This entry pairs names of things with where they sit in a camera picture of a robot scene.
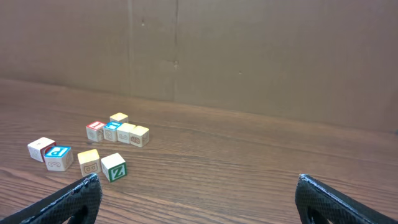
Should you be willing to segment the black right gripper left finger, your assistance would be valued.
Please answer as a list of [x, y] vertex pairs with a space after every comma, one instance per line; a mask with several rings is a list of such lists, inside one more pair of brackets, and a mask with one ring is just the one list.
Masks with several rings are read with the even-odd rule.
[[1, 220], [1, 224], [94, 224], [102, 199], [100, 179], [92, 173]]

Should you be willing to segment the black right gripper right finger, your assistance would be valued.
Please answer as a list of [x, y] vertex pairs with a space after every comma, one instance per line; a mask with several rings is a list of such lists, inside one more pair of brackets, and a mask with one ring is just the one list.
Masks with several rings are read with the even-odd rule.
[[302, 223], [397, 224], [310, 175], [299, 175], [295, 204]]

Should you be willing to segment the yellow mushroom wooden block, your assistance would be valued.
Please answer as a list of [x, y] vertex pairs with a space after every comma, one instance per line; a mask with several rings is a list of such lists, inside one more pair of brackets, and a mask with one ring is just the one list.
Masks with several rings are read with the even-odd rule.
[[101, 172], [100, 156], [96, 149], [80, 152], [77, 154], [77, 156], [83, 177], [91, 173]]

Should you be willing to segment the green Z wooden block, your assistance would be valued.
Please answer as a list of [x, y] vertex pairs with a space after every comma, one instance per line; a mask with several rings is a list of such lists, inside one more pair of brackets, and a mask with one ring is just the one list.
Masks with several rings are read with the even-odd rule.
[[114, 182], [124, 176], [127, 176], [126, 161], [119, 153], [102, 158], [101, 168], [106, 178], [110, 182]]

